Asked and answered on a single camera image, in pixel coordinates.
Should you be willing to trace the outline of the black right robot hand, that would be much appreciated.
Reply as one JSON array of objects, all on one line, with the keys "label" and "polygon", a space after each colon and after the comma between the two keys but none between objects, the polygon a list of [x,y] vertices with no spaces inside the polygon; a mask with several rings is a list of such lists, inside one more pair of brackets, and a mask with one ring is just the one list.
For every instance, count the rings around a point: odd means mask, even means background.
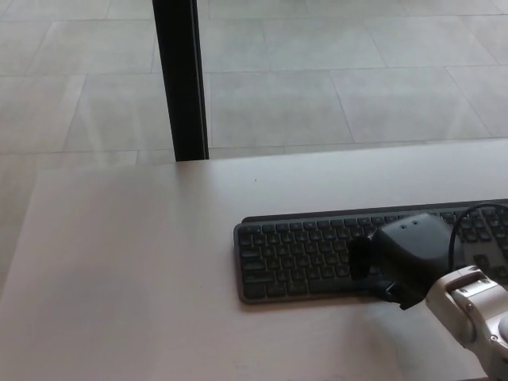
[{"label": "black right robot hand", "polygon": [[451,236],[452,226],[428,213],[382,225],[348,243],[350,275],[362,280],[376,269],[383,278],[378,297],[408,310],[425,299],[439,278],[466,266],[459,238],[449,255]]}]

